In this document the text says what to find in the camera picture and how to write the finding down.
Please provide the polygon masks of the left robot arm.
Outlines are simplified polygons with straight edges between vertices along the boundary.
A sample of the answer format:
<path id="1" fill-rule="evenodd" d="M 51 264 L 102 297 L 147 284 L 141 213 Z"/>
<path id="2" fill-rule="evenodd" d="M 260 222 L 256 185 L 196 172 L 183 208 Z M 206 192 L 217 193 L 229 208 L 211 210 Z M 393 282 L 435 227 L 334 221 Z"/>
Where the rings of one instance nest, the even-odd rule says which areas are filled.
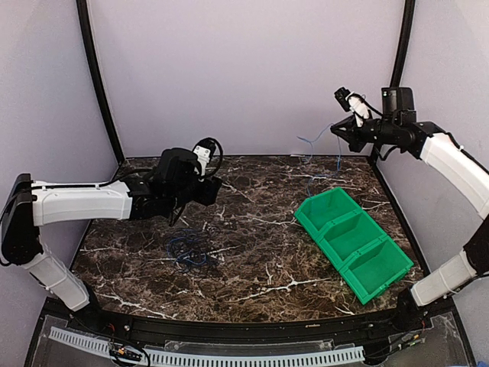
<path id="1" fill-rule="evenodd" d="M 108 317 L 87 286 L 40 239 L 42 226 L 77 220 L 143 220 L 157 216 L 173 225 L 188 203 L 212 205 L 222 185 L 208 166 L 222 158 L 210 138 L 191 150 L 162 152 L 155 167 L 137 169 L 104 183 L 48 183 L 20 174 L 1 214 L 1 264 L 28 271 L 62 300 L 91 333 L 102 333 Z"/>

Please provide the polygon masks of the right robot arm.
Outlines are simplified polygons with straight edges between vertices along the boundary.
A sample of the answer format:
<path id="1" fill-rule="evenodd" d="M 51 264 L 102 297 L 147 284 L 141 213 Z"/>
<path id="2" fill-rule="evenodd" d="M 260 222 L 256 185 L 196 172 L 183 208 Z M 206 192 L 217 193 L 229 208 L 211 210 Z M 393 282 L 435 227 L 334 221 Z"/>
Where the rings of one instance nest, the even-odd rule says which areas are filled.
<path id="1" fill-rule="evenodd" d="M 380 109 L 361 94 L 341 87 L 335 100 L 349 116 L 331 128 L 352 152 L 365 145 L 407 153 L 438 173 L 450 193 L 460 195 L 480 224 L 459 251 L 438 268 L 399 293 L 390 325 L 398 332 L 419 326 L 437 302 L 488 276 L 488 170 L 459 144 L 451 132 L 420 121 L 409 87 L 384 87 Z"/>

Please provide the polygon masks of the green bin near compartment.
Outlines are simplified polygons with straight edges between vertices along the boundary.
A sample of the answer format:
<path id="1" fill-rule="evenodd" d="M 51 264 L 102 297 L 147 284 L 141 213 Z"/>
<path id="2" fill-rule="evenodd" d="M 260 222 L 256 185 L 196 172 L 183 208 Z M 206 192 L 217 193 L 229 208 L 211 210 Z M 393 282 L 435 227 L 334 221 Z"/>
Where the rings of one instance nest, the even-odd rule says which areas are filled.
<path id="1" fill-rule="evenodd" d="M 403 278 L 413 261 L 390 237 L 384 236 L 357 251 L 340 275 L 362 305 L 382 295 Z"/>

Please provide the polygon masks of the black front rail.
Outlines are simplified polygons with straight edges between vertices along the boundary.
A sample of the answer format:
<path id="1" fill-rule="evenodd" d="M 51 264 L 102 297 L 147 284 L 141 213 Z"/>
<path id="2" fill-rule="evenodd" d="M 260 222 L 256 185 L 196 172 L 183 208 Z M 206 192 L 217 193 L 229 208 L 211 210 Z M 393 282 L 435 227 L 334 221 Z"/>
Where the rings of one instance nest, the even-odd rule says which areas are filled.
<path id="1" fill-rule="evenodd" d="M 331 340 L 341 344 L 385 343 L 391 336 L 425 330 L 432 325 L 425 313 L 403 314 L 395 309 L 357 316 L 279 323 L 207 323 L 131 316 L 102 309 L 70 312 L 70 324 L 89 332 L 128 341 L 163 345 L 189 343 L 301 343 Z"/>

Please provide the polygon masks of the left black frame post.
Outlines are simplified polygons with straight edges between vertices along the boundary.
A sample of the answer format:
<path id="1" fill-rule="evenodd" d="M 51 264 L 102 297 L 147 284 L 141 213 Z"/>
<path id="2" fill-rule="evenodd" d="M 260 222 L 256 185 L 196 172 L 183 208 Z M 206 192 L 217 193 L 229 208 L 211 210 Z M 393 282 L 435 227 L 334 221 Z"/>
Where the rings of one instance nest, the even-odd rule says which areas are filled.
<path id="1" fill-rule="evenodd" d="M 115 123 L 112 118 L 111 109 L 109 107 L 108 98 L 105 92 L 104 82 L 99 66 L 99 61 L 96 53 L 95 39 L 93 37 L 91 21 L 89 16 L 89 4 L 86 0 L 76 0 L 76 10 L 79 19 L 79 28 L 82 35 L 83 47 L 86 55 L 86 62 L 89 68 L 89 74 L 92 81 L 92 87 L 96 95 L 96 101 L 99 106 L 99 111 L 102 117 L 102 122 L 105 132 L 112 149 L 112 153 L 118 164 L 125 160 L 125 155 L 121 146 L 121 142 L 116 131 Z"/>

